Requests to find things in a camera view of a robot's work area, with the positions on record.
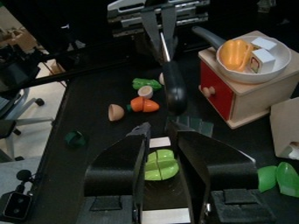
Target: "office chair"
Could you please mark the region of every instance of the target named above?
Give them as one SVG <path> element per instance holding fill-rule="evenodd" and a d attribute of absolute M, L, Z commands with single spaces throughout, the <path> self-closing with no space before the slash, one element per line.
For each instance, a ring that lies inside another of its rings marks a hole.
<path fill-rule="evenodd" d="M 14 144 L 13 144 L 13 135 L 20 135 L 21 132 L 17 130 L 17 126 L 52 122 L 51 117 L 37 117 L 37 118 L 25 118 L 19 119 L 24 111 L 36 103 L 39 106 L 44 104 L 43 99 L 32 98 L 28 102 L 27 98 L 29 95 L 29 88 L 25 88 L 17 91 L 16 95 L 6 99 L 0 96 L 0 139 L 5 141 L 6 154 L 12 160 L 14 160 Z"/>

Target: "green toy pepper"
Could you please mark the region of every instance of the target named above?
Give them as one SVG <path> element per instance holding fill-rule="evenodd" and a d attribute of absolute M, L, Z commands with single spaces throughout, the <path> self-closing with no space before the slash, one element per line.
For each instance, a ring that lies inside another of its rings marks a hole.
<path fill-rule="evenodd" d="M 143 86 L 151 86 L 153 88 L 153 91 L 156 91 L 157 89 L 163 87 L 157 80 L 147 80 L 147 79 L 135 78 L 133 89 L 139 89 Z"/>

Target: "drawer knob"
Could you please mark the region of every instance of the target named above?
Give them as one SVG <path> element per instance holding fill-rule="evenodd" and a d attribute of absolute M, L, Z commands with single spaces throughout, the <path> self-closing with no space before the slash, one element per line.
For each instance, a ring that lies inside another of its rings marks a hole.
<path fill-rule="evenodd" d="M 204 87 L 201 89 L 203 95 L 209 98 L 212 95 L 216 94 L 215 88 L 213 87 Z"/>

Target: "floor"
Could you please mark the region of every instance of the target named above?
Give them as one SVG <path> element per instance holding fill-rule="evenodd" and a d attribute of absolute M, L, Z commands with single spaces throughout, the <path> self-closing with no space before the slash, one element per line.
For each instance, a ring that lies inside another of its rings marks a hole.
<path fill-rule="evenodd" d="M 49 70 L 44 64 L 40 64 L 40 68 L 41 71 L 39 73 L 39 77 L 49 75 Z M 61 103 L 64 89 L 65 87 L 59 82 L 32 87 L 28 99 L 43 98 L 45 103 L 40 107 L 33 104 L 20 118 L 49 116 L 55 119 Z M 14 156 L 24 158 L 39 158 L 43 155 L 48 136 L 52 130 L 52 124 L 49 122 L 41 122 L 20 126 L 17 129 L 23 132 L 23 134 L 20 136 L 13 135 Z M 0 149 L 5 151 L 4 139 L 0 140 Z"/>

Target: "toy vegetable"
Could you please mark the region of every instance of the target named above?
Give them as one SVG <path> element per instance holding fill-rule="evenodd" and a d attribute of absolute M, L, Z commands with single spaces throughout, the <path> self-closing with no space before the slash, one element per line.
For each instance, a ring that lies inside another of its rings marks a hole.
<path fill-rule="evenodd" d="M 163 87 L 157 80 L 147 80 L 147 79 L 135 78 L 133 89 L 139 89 L 143 86 L 151 86 L 153 88 L 153 91 Z"/>
<path fill-rule="evenodd" d="M 132 109 L 135 112 L 155 112 L 159 108 L 159 104 L 155 101 L 145 99 L 143 96 L 137 96 L 131 101 L 131 105 L 127 105 L 127 109 Z"/>
<path fill-rule="evenodd" d="M 228 40 L 219 50 L 219 58 L 228 70 L 243 72 L 253 46 L 243 39 Z"/>

